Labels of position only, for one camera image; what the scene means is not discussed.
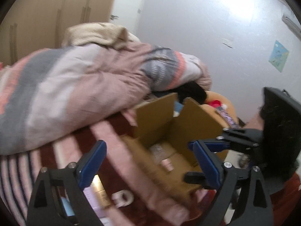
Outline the beige wooden wardrobe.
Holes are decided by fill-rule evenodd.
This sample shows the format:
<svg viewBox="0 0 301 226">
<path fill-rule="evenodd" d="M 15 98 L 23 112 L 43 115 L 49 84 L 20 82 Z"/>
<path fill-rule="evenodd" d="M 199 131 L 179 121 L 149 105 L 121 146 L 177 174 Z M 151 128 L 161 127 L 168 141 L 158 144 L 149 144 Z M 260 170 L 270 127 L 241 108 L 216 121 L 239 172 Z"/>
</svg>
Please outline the beige wooden wardrobe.
<svg viewBox="0 0 301 226">
<path fill-rule="evenodd" d="M 68 27 L 108 22 L 114 0 L 16 0 L 1 22 L 1 63 L 59 48 Z"/>
</svg>

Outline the black cloth item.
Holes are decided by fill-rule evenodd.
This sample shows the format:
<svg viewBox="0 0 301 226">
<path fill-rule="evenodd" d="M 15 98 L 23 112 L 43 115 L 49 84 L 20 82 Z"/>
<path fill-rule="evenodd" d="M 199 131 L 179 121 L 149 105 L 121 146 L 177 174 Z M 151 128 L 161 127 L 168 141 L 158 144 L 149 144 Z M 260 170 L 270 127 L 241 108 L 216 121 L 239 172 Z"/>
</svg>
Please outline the black cloth item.
<svg viewBox="0 0 301 226">
<path fill-rule="evenodd" d="M 192 98 L 197 103 L 203 104 L 207 98 L 205 90 L 196 82 L 188 82 L 174 89 L 182 104 L 186 98 Z"/>
</svg>

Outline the white tape roll dispenser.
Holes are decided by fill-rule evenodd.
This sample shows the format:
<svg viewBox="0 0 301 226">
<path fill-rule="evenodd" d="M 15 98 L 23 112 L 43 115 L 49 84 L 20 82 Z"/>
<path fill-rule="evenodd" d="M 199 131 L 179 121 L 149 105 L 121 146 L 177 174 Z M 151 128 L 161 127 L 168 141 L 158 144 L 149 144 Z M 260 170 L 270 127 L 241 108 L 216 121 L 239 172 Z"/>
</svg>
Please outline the white tape roll dispenser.
<svg viewBox="0 0 301 226">
<path fill-rule="evenodd" d="M 117 208 L 129 206 L 134 201 L 134 195 L 129 190 L 120 190 L 111 196 Z"/>
</svg>

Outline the beige fleece blanket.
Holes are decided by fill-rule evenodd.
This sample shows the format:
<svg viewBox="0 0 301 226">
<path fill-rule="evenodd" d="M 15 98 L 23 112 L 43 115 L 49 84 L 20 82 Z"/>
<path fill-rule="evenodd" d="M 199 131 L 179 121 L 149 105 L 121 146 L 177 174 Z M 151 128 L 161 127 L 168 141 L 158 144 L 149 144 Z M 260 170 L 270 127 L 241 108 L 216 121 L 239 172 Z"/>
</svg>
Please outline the beige fleece blanket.
<svg viewBox="0 0 301 226">
<path fill-rule="evenodd" d="M 67 28 L 61 46 L 83 46 L 95 43 L 119 50 L 128 42 L 140 42 L 140 39 L 130 33 L 126 27 L 109 22 L 88 22 Z"/>
</svg>

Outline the gold rectangular box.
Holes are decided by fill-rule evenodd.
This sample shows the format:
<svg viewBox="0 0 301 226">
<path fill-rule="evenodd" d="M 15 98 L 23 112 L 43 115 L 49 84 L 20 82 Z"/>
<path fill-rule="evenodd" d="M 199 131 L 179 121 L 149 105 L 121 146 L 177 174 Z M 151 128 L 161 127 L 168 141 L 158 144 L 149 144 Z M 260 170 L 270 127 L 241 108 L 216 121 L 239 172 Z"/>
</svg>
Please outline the gold rectangular box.
<svg viewBox="0 0 301 226">
<path fill-rule="evenodd" d="M 111 206 L 111 201 L 104 189 L 104 186 L 98 175 L 95 175 L 91 183 L 92 191 L 94 192 L 95 198 L 97 199 L 99 205 L 106 209 Z"/>
</svg>

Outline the blue wall poster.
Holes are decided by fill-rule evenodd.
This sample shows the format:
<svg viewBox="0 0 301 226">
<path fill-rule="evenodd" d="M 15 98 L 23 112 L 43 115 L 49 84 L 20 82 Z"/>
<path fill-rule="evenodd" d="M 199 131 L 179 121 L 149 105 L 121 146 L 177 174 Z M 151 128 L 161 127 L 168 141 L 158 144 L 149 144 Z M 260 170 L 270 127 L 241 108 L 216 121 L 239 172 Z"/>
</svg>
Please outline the blue wall poster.
<svg viewBox="0 0 301 226">
<path fill-rule="evenodd" d="M 268 62 L 281 73 L 288 56 L 288 49 L 286 49 L 286 47 L 284 47 L 280 42 L 276 40 Z"/>
</svg>

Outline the white air conditioner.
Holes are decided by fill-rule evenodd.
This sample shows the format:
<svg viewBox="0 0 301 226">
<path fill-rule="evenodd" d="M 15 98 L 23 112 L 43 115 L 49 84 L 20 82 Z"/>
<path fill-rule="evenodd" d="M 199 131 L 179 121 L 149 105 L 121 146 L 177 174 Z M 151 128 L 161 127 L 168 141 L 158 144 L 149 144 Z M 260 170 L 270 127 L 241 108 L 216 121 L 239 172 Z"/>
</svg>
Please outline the white air conditioner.
<svg viewBox="0 0 301 226">
<path fill-rule="evenodd" d="M 282 21 L 291 31 L 293 31 L 293 33 L 300 35 L 300 27 L 295 24 L 286 14 L 282 15 Z"/>
</svg>

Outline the pink grey patchwork duvet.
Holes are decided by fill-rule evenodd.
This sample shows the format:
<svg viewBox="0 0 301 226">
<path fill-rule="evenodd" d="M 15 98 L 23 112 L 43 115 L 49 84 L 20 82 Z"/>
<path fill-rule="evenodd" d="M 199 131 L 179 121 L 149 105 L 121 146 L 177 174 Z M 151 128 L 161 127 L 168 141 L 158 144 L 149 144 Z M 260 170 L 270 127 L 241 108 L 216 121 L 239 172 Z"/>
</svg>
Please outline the pink grey patchwork duvet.
<svg viewBox="0 0 301 226">
<path fill-rule="evenodd" d="M 188 82 L 209 90 L 207 66 L 193 55 L 129 42 L 35 51 L 11 66 L 1 91 L 1 154 L 33 150 L 131 108 L 153 91 Z"/>
</svg>

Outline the pink bottle in box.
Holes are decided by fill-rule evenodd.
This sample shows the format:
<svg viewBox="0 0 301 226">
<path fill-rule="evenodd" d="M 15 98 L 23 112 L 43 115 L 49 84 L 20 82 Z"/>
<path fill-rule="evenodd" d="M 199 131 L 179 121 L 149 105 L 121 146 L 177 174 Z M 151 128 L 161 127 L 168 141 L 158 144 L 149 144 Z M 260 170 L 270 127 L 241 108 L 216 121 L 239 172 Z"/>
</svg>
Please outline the pink bottle in box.
<svg viewBox="0 0 301 226">
<path fill-rule="evenodd" d="M 157 143 L 149 148 L 155 164 L 160 165 L 167 173 L 174 170 L 171 157 L 176 153 L 168 143 Z"/>
</svg>

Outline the white door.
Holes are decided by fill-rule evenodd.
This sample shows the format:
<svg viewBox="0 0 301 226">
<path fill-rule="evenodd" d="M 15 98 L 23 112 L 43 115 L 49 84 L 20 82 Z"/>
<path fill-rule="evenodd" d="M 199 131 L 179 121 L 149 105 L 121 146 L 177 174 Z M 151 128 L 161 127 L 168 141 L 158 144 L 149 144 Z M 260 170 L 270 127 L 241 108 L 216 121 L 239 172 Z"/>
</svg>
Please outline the white door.
<svg viewBox="0 0 301 226">
<path fill-rule="evenodd" d="M 114 0 L 109 22 L 136 34 L 144 0 Z"/>
</svg>

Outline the striped pink maroon bed blanket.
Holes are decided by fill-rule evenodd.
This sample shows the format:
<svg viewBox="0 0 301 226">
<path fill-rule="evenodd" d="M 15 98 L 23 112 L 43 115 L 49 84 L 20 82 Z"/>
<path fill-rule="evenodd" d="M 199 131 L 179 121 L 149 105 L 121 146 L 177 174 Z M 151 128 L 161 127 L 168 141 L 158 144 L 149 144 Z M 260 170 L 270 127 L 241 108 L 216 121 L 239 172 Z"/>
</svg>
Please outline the striped pink maroon bed blanket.
<svg viewBox="0 0 301 226">
<path fill-rule="evenodd" d="M 105 209 L 114 225 L 194 225 L 208 209 L 215 192 L 192 193 L 192 204 L 184 206 L 158 187 L 134 162 L 122 142 L 131 135 L 130 112 L 117 113 L 94 125 L 25 153 L 1 157 L 1 225 L 25 225 L 33 184 L 41 168 L 64 168 L 88 152 L 98 139 L 107 143 L 108 153 L 98 176 L 111 201 Z M 117 208 L 113 193 L 129 190 L 134 201 Z"/>
</svg>

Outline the brown cardboard box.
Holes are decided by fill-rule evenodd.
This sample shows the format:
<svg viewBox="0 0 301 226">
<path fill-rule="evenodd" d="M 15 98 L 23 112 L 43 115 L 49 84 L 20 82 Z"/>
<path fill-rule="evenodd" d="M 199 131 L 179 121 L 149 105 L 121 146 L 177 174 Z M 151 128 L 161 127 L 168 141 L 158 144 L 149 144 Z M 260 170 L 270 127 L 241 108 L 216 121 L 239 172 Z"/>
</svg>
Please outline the brown cardboard box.
<svg viewBox="0 0 301 226">
<path fill-rule="evenodd" d="M 201 169 L 188 143 L 192 140 L 219 136 L 223 127 L 194 99 L 187 98 L 178 116 L 174 116 L 176 93 L 168 94 L 136 108 L 137 126 L 133 136 L 122 136 L 136 164 L 160 189 L 184 205 L 192 203 L 191 193 L 199 185 L 187 184 L 184 174 Z M 171 157 L 174 170 L 167 173 L 155 164 L 149 148 L 157 143 L 168 143 L 175 150 Z"/>
</svg>

